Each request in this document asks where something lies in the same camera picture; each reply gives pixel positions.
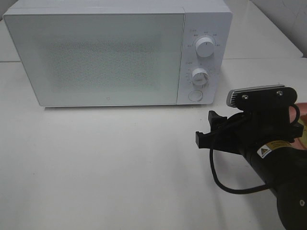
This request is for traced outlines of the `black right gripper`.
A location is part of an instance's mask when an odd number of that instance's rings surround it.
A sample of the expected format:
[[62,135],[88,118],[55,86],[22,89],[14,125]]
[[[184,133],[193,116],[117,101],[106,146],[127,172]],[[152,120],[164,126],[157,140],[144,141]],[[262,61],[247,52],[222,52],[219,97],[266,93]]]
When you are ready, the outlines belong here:
[[298,106],[265,108],[244,111],[230,118],[220,116],[215,111],[208,112],[212,132],[195,132],[195,142],[199,149],[215,150],[259,156],[291,148],[296,138],[303,135],[303,125],[299,123],[301,110]]

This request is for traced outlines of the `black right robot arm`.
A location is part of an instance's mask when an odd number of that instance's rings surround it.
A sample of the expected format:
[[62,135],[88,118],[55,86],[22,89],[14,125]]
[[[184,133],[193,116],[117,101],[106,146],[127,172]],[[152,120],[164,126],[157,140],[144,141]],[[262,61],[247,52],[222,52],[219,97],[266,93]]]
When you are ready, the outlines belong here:
[[[276,197],[277,211],[287,230],[307,227],[307,152],[292,146],[303,132],[297,120],[291,121],[288,108],[243,111],[231,117],[208,113],[209,133],[195,133],[200,149],[209,149],[213,180],[222,190],[246,195],[270,190]],[[218,179],[213,153],[241,155],[263,181],[262,185],[233,189]]]

